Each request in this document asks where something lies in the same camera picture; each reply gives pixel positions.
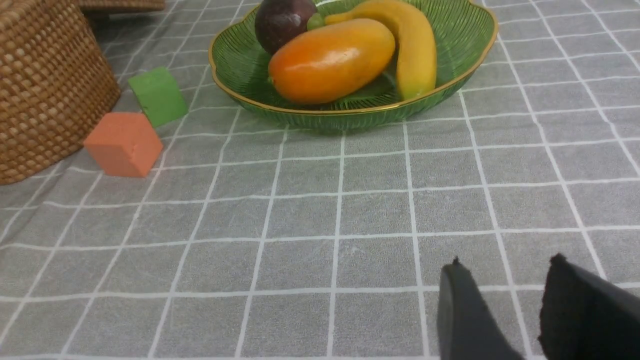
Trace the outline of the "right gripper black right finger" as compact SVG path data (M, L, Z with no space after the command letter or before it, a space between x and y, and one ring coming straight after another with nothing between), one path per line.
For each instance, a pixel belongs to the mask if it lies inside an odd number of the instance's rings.
M573 264L550 259L538 342L549 360L637 360L640 300Z

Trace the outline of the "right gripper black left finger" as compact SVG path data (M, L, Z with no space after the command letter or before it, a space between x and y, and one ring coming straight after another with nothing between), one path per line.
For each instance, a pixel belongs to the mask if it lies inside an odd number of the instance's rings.
M471 272L455 257L439 275L436 320L441 360L521 360L495 321Z

